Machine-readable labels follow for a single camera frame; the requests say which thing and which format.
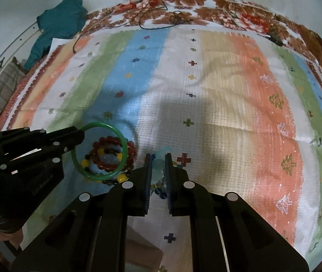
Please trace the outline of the green jade bangle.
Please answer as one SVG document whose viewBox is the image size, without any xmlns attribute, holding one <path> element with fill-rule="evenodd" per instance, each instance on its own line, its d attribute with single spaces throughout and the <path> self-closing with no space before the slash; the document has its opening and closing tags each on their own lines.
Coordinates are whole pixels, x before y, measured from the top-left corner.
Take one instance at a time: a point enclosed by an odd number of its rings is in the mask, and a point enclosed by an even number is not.
<svg viewBox="0 0 322 272">
<path fill-rule="evenodd" d="M 120 161 L 120 163 L 118 164 L 117 168 L 115 168 L 115 170 L 113 172 L 110 172 L 109 174 L 105 174 L 105 175 L 96 175 L 93 174 L 92 172 L 86 172 L 82 166 L 80 165 L 80 163 L 78 162 L 77 159 L 77 155 L 76 155 L 76 150 L 73 149 L 71 150 L 71 158 L 72 158 L 72 162 L 75 166 L 75 168 L 77 169 L 77 171 L 82 174 L 83 176 L 87 177 L 90 180 L 97 180 L 97 181 L 103 181 L 103 180 L 109 180 L 113 177 L 115 177 L 117 174 L 119 174 L 121 172 L 121 170 L 124 168 L 124 166 L 126 165 L 126 160 L 128 158 L 128 144 L 127 144 L 127 140 L 124 137 L 124 135 L 121 133 L 121 131 L 109 124 L 105 124 L 102 123 L 100 121 L 95 121 L 89 124 L 86 124 L 85 126 L 83 126 L 80 130 L 83 132 L 86 132 L 92 128 L 105 128 L 110 130 L 111 132 L 115 133 L 117 135 L 117 137 L 120 139 L 121 142 L 121 146 L 123 149 L 123 157 Z"/>
</svg>

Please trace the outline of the red floral bedsheet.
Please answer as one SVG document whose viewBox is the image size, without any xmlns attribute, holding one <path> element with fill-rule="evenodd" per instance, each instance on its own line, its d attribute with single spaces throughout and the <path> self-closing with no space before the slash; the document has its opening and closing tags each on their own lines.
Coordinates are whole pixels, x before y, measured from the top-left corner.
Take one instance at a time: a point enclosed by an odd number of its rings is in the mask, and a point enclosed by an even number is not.
<svg viewBox="0 0 322 272">
<path fill-rule="evenodd" d="M 275 33 L 285 47 L 317 63 L 322 70 L 322 39 L 314 31 L 287 17 L 253 2 L 236 0 L 128 0 L 111 8 L 87 12 L 84 27 L 72 39 L 79 44 L 85 37 L 100 29 L 144 27 L 153 25 L 176 27 L 178 25 L 216 24 L 227 29 L 249 31 L 260 36 Z M 19 97 L 19 91 L 36 69 L 45 70 L 52 60 L 48 51 L 17 86 L 3 113 L 0 129 L 10 115 Z"/>
</svg>

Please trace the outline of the striped colourful woven cloth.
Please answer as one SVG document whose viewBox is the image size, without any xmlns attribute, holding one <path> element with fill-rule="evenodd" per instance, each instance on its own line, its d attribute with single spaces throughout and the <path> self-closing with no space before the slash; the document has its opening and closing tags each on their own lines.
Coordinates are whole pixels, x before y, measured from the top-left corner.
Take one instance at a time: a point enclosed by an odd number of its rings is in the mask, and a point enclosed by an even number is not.
<svg viewBox="0 0 322 272">
<path fill-rule="evenodd" d="M 307 261 L 322 262 L 322 70 L 253 33 L 102 29 L 54 39 L 1 130 L 100 121 L 210 192 L 238 193 Z"/>
</svg>

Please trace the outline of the grey plaid pillow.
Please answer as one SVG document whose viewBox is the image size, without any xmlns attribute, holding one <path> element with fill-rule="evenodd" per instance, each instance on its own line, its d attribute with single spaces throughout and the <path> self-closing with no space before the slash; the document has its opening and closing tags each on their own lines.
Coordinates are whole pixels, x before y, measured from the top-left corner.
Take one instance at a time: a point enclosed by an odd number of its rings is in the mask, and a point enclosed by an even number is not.
<svg viewBox="0 0 322 272">
<path fill-rule="evenodd" d="M 26 71 L 13 57 L 0 74 L 0 115 L 3 113 L 19 83 L 26 76 Z"/>
</svg>

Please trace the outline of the teal garment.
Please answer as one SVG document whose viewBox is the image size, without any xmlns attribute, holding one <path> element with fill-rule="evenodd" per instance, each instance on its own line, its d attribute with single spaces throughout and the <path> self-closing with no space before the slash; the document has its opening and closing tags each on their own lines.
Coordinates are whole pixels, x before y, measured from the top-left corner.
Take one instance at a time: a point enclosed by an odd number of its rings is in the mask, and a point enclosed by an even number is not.
<svg viewBox="0 0 322 272">
<path fill-rule="evenodd" d="M 72 39 L 85 25 L 87 10 L 83 0 L 62 0 L 56 7 L 37 17 L 40 36 L 24 64 L 29 71 L 49 50 L 54 38 Z"/>
</svg>

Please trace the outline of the small black device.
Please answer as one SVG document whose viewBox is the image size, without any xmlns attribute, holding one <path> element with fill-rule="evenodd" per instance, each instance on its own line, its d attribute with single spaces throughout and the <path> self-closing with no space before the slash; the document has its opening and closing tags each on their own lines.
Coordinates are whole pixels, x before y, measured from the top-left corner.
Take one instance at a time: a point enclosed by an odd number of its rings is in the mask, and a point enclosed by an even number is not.
<svg viewBox="0 0 322 272">
<path fill-rule="evenodd" d="M 282 40 L 281 40 L 281 39 L 279 38 L 279 36 L 278 36 L 277 34 L 275 34 L 275 33 L 271 33 L 271 32 L 267 33 L 267 34 L 266 34 L 266 38 L 267 38 L 269 41 L 271 41 L 271 42 L 273 42 L 274 44 L 276 44 L 277 46 L 279 46 L 279 47 L 284 46 L 284 44 L 283 44 Z"/>
</svg>

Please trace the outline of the metal bed headboard rail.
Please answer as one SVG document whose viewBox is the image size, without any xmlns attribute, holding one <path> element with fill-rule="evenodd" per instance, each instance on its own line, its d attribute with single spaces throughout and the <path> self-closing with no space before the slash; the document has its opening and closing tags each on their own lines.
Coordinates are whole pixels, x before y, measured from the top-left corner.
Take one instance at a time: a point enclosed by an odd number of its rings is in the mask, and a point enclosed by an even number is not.
<svg viewBox="0 0 322 272">
<path fill-rule="evenodd" d="M 32 46 L 39 36 L 40 30 L 37 22 L 34 22 L 18 35 L 0 54 L 0 74 L 14 57 L 17 62 L 24 65 L 30 55 Z"/>
</svg>

